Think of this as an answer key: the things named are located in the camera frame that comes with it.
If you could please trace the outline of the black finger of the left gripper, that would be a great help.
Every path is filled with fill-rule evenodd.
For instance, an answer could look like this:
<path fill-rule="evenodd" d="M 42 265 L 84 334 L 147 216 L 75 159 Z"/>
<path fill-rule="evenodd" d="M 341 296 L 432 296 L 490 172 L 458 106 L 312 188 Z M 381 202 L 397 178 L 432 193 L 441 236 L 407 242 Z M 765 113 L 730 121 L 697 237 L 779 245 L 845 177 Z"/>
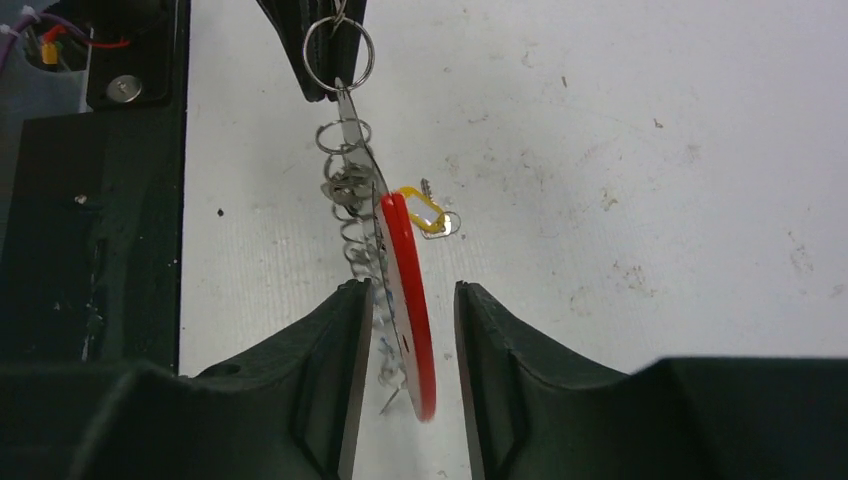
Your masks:
<path fill-rule="evenodd" d="M 259 0 L 309 102 L 335 101 L 335 80 L 354 80 L 366 0 Z"/>

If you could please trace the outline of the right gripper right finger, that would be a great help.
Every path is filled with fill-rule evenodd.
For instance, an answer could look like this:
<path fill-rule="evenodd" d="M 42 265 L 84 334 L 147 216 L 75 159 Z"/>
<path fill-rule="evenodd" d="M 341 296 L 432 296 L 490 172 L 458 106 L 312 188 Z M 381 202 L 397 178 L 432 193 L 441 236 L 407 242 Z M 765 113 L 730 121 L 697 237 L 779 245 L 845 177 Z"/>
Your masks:
<path fill-rule="evenodd" d="M 671 357 L 633 374 L 455 288 L 476 479 L 843 479 L 843 359 Z"/>

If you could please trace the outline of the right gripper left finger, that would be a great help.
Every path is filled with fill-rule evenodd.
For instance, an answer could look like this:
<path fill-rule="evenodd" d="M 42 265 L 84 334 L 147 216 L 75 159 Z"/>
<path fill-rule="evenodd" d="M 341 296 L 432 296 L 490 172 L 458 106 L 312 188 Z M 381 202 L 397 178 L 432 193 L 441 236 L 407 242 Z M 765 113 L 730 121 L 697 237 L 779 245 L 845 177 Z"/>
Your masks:
<path fill-rule="evenodd" d="M 5 479 L 348 479 L 369 281 L 194 377 L 147 361 L 1 368 Z"/>

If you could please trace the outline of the red handled metal key holder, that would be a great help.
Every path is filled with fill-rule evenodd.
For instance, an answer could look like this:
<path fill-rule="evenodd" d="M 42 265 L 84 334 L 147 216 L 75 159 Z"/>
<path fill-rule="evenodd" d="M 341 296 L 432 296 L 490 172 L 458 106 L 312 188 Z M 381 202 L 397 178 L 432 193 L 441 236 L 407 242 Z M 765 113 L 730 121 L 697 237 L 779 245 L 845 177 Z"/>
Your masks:
<path fill-rule="evenodd" d="M 370 146 L 372 130 L 352 88 L 332 83 L 342 139 L 327 148 L 323 190 L 342 222 L 345 256 L 357 278 L 374 285 L 374 322 L 384 345 L 381 380 L 406 391 L 421 422 L 433 419 L 437 381 L 429 312 L 407 188 L 391 189 Z"/>

